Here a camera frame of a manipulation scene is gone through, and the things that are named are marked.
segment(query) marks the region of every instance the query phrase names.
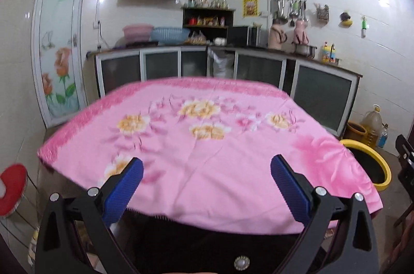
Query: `cabinet glass door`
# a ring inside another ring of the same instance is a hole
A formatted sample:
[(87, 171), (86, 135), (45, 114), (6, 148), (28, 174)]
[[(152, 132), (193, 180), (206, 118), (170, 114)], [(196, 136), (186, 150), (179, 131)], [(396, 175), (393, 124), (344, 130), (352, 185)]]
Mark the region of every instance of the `cabinet glass door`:
[(101, 67), (104, 86), (104, 91), (100, 91), (101, 97), (127, 83), (141, 81), (139, 53), (102, 60)]
[(205, 77), (207, 75), (207, 52), (181, 51), (181, 76)]
[(239, 54), (236, 78), (266, 82), (279, 88), (282, 66), (282, 60)]
[(162, 79), (179, 76), (179, 52), (145, 53), (146, 79)]
[(86, 107), (80, 60), (82, 0), (36, 0), (33, 73), (46, 127), (63, 123)]
[(293, 100), (332, 134), (340, 135), (352, 88), (350, 79), (300, 65)]

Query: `kitchen cabinet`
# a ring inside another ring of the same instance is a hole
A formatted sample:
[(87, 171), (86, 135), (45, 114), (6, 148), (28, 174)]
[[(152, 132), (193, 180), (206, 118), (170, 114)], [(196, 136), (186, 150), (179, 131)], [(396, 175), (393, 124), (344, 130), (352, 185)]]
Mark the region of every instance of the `kitchen cabinet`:
[(359, 77), (329, 65), (297, 60), (291, 98), (331, 134), (342, 135)]
[(140, 58), (144, 80), (181, 76), (179, 47), (148, 49), (141, 51)]
[(288, 93), (336, 137), (343, 134), (362, 77), (317, 60), (260, 48), (169, 46), (94, 55), (101, 97), (129, 82), (165, 77), (265, 82)]
[(235, 78), (259, 81), (283, 88), (286, 59), (271, 53), (237, 50), (235, 53)]
[(205, 47), (181, 48), (181, 76), (201, 77), (207, 75), (207, 51)]
[(99, 54), (95, 67), (100, 97), (127, 83), (141, 81), (139, 51)]

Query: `cooking oil bottle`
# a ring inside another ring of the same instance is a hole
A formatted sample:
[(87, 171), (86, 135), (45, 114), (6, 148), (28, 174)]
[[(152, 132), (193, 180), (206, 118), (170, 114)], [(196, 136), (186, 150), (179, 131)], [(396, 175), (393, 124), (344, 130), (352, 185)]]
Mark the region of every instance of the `cooking oil bottle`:
[(380, 115), (380, 106), (373, 105), (374, 110), (365, 115), (361, 122), (361, 125), (368, 131), (368, 135), (362, 140), (363, 144), (366, 144), (370, 148), (375, 148), (377, 141), (382, 131), (382, 118)]

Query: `red container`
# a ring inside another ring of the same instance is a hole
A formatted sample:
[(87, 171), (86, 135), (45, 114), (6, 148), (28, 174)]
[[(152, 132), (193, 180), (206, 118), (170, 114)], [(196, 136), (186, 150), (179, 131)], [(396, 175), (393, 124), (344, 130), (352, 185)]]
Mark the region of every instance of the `red container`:
[(125, 26), (122, 30), (128, 43), (136, 43), (150, 41), (153, 29), (154, 26), (149, 24), (133, 24)]

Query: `metal pot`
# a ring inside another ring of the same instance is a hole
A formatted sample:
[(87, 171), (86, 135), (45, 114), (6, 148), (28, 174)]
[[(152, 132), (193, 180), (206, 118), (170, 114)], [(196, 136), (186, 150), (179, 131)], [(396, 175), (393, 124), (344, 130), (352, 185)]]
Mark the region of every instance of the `metal pot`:
[(303, 55), (305, 57), (314, 58), (315, 57), (315, 46), (309, 46), (309, 45), (296, 45), (295, 44), (295, 54)]

